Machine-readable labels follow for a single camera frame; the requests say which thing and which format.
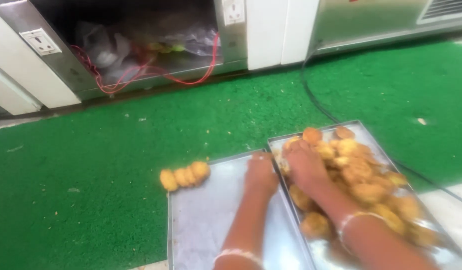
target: wall socket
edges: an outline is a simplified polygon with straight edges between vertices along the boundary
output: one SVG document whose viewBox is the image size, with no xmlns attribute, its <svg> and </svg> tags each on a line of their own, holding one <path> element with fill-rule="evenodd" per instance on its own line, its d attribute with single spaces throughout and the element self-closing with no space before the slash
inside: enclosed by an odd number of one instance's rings
<svg viewBox="0 0 462 270">
<path fill-rule="evenodd" d="M 245 0 L 223 0 L 224 25 L 245 22 Z"/>
<path fill-rule="evenodd" d="M 42 56 L 62 52 L 42 28 L 19 34 L 29 46 Z"/>
</svg>

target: power cord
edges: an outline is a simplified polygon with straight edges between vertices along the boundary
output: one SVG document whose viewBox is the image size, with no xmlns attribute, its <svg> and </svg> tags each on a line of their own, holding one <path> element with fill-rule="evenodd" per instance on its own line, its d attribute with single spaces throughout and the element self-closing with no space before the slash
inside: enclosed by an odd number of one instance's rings
<svg viewBox="0 0 462 270">
<path fill-rule="evenodd" d="M 316 106 L 316 108 L 318 108 L 318 110 L 320 112 L 322 112 L 324 115 L 326 115 L 331 121 L 335 122 L 336 124 L 339 124 L 341 123 L 341 121 L 339 121 L 336 117 L 334 117 L 329 111 L 327 111 L 323 106 L 321 106 L 321 104 L 319 103 L 318 99 L 316 98 L 316 96 L 312 93 L 311 89 L 309 89 L 309 86 L 308 86 L 308 82 L 306 81 L 306 78 L 305 78 L 305 66 L 306 66 L 306 63 L 308 63 L 308 61 L 312 58 L 312 56 L 314 56 L 316 50 L 312 51 L 305 59 L 305 61 L 303 62 L 303 64 L 301 65 L 301 70 L 300 70 L 300 79 L 301 79 L 301 84 L 303 85 L 303 88 L 305 89 L 306 91 L 306 94 L 308 95 L 309 99 L 311 100 L 311 102 L 313 103 L 314 106 Z M 428 184 L 446 192 L 447 194 L 449 194 L 451 197 L 459 200 L 460 202 L 462 202 L 462 198 L 458 195 L 456 195 L 455 193 L 451 192 L 450 190 L 448 190 L 447 188 L 441 186 L 440 184 L 436 183 L 435 181 L 432 181 L 430 180 L 429 178 L 427 178 L 426 176 L 422 175 L 421 173 L 415 171 L 414 169 L 411 169 L 410 167 L 404 165 L 402 162 L 400 161 L 397 161 L 395 160 L 394 158 L 390 158 L 391 161 L 393 161 L 395 164 L 397 164 L 398 166 L 402 167 L 403 169 L 409 171 L 410 173 L 418 176 L 419 178 L 421 178 L 422 180 L 424 180 L 425 182 L 427 182 Z"/>
</svg>

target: baking tray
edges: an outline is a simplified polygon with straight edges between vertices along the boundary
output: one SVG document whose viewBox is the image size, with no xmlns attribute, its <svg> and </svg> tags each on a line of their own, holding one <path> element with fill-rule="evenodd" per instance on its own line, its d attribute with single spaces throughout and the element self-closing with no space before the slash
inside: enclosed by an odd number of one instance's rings
<svg viewBox="0 0 462 270">
<path fill-rule="evenodd" d="M 209 162 L 211 176 L 200 187 L 169 193 L 169 270 L 213 268 L 243 195 L 247 161 L 257 151 Z M 306 242 L 281 185 L 268 206 L 263 262 L 267 270 L 311 269 Z"/>
<path fill-rule="evenodd" d="M 367 145 L 371 148 L 374 158 L 379 161 L 380 163 L 386 165 L 389 170 L 394 172 L 399 172 L 390 158 L 386 155 L 383 149 L 379 146 L 376 140 L 373 138 L 370 132 L 366 129 L 365 126 L 359 121 L 349 121 L 344 122 L 341 124 L 336 124 L 332 126 L 326 126 L 323 128 L 319 128 L 323 132 L 323 140 L 329 141 L 333 137 L 333 132 L 336 126 L 345 126 L 346 128 L 350 129 L 355 134 L 355 140 L 358 143 Z M 282 146 L 284 142 L 288 139 L 298 136 L 302 136 L 302 132 L 294 133 L 285 136 L 279 136 L 268 139 L 268 146 L 273 152 L 276 157 L 276 162 L 280 163 L 283 162 L 282 157 L 277 155 L 277 153 L 281 152 Z M 285 193 L 288 196 L 288 200 L 291 201 L 290 195 L 288 193 L 288 187 L 286 185 L 286 181 L 284 181 L 284 177 L 280 174 L 281 182 L 285 188 Z M 462 250 L 456 245 L 456 243 L 451 239 L 451 237 L 444 231 L 443 227 L 436 221 L 436 219 L 430 214 L 429 210 L 425 207 L 425 205 L 420 201 L 417 197 L 416 193 L 413 191 L 413 188 L 408 184 L 407 186 L 400 188 L 396 191 L 395 195 L 397 196 L 404 196 L 407 194 L 412 194 L 418 203 L 421 205 L 421 209 L 424 213 L 424 218 L 421 220 L 417 220 L 415 224 L 426 227 L 428 229 L 434 230 L 438 233 L 440 239 L 439 246 L 433 246 L 429 249 L 424 249 L 427 255 L 430 256 L 440 267 L 448 266 L 456 261 L 462 260 Z M 291 202 L 291 207 L 293 209 L 294 214 L 294 221 L 299 224 L 303 218 L 303 212 L 295 207 L 294 203 Z M 329 242 L 327 240 L 317 239 L 317 240 L 307 240 L 302 236 L 303 239 L 307 242 L 308 252 L 311 254 L 312 263 L 316 270 L 328 270 L 328 269 L 361 269 L 359 265 L 350 264 L 350 263 L 343 263 L 340 260 L 335 260 L 333 257 L 330 257 L 330 248 Z"/>
</svg>

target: green artificial turf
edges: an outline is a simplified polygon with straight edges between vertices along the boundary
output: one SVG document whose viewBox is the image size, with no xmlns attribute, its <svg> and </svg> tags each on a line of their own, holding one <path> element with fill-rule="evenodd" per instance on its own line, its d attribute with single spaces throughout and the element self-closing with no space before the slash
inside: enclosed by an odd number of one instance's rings
<svg viewBox="0 0 462 270">
<path fill-rule="evenodd" d="M 361 120 L 391 156 L 442 184 L 462 181 L 461 45 L 328 57 L 306 76 L 324 107 Z M 288 69 L 1 129 L 0 270 L 164 260 L 160 169 L 330 124 Z"/>
</svg>

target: white floor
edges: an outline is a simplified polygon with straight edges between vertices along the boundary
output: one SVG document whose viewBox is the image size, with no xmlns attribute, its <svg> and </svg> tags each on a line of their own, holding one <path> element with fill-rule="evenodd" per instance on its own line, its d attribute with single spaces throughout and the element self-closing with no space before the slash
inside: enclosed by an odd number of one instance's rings
<svg viewBox="0 0 462 270">
<path fill-rule="evenodd" d="M 449 189 L 462 197 L 462 184 L 451 186 Z M 462 203 L 439 190 L 420 194 L 419 197 L 453 240 L 462 248 Z M 168 261 L 160 261 L 132 270 L 167 269 Z M 452 265 L 446 270 L 462 270 L 462 262 Z"/>
</svg>

